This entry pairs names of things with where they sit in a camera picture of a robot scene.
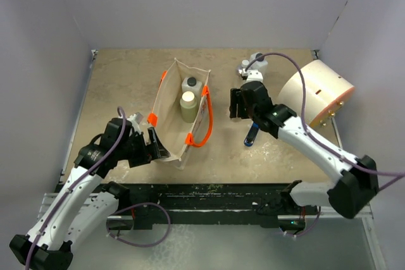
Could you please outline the white bottle black cap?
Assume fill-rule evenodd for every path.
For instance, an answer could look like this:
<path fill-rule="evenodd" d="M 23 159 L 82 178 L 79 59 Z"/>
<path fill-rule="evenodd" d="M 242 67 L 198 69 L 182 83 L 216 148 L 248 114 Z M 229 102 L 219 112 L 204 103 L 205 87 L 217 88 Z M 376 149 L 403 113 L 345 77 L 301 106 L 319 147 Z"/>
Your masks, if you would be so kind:
<path fill-rule="evenodd" d="M 187 77 L 182 82 L 182 92 L 192 92 L 196 97 L 201 97 L 203 83 L 195 77 Z"/>

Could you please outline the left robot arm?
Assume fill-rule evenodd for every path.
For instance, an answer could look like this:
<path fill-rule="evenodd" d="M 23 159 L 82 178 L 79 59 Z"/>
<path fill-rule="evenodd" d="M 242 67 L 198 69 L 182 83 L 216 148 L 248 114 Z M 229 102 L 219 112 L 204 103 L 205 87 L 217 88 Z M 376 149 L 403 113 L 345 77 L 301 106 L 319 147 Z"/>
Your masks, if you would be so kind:
<path fill-rule="evenodd" d="M 73 251 L 102 220 L 134 208 L 130 190 L 115 182 L 102 187 L 88 205 L 85 201 L 118 162 L 131 168 L 163 156 L 153 127 L 149 141 L 134 117 L 113 118 L 103 133 L 82 147 L 70 175 L 48 210 L 24 235 L 15 235 L 9 247 L 25 269 L 68 269 Z"/>

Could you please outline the green bottle cream cap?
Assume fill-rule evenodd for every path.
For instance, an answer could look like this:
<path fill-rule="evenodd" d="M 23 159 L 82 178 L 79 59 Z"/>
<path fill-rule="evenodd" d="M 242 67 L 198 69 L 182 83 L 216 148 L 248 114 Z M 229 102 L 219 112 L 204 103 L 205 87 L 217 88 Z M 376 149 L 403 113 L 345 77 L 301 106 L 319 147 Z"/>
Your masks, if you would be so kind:
<path fill-rule="evenodd" d="M 197 99 L 192 92 L 184 92 L 180 99 L 182 119 L 186 123 L 193 123 L 197 116 Z"/>

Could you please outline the white square bottle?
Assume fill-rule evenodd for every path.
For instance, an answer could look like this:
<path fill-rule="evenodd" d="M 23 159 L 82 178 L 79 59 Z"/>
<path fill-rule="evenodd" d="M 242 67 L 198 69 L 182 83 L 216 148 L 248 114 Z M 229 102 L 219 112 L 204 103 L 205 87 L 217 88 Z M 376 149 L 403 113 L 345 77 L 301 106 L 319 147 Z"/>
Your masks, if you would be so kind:
<path fill-rule="evenodd" d="M 259 58 L 257 61 L 255 61 L 249 70 L 258 70 L 263 76 L 266 75 L 266 72 L 268 71 L 268 62 L 267 60 L 262 57 L 262 53 L 260 52 L 255 52 L 250 55 L 249 62 L 254 61 L 256 58 Z"/>

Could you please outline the canvas tote bag orange handles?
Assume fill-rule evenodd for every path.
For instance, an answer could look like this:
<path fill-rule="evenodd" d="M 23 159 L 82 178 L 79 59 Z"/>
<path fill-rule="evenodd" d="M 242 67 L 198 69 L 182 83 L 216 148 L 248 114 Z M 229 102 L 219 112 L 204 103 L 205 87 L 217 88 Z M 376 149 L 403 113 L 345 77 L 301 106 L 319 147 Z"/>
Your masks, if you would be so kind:
<path fill-rule="evenodd" d="M 208 142 L 213 130 L 209 76 L 209 70 L 177 59 L 162 74 L 147 118 L 163 146 L 160 162 L 184 169 L 190 151 Z"/>

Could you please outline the clear bottle silver cap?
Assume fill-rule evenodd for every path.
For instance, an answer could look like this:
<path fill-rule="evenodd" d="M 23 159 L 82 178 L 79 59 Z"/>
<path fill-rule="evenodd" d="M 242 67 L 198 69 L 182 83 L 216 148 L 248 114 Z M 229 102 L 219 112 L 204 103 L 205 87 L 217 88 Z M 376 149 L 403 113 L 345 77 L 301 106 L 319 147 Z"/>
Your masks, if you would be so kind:
<path fill-rule="evenodd" d="M 247 78 L 246 68 L 248 65 L 249 65 L 249 60 L 244 59 L 241 61 L 241 64 L 238 65 L 238 67 L 236 69 L 238 76 L 240 76 L 241 79 L 243 79 L 243 80 L 245 80 Z"/>

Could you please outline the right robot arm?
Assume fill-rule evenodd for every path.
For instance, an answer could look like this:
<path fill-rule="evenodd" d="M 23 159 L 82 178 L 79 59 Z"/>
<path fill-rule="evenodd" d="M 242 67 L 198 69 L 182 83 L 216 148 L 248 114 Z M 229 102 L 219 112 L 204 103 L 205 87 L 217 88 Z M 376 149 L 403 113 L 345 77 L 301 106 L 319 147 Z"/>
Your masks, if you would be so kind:
<path fill-rule="evenodd" d="M 331 207 L 354 218 L 378 193 L 377 165 L 337 147 L 302 122 L 295 111 L 275 104 L 259 81 L 230 91 L 230 118 L 252 119 L 259 129 L 294 147 L 316 164 L 328 183 L 293 181 L 282 191 L 282 209 L 295 214 L 306 206 Z"/>

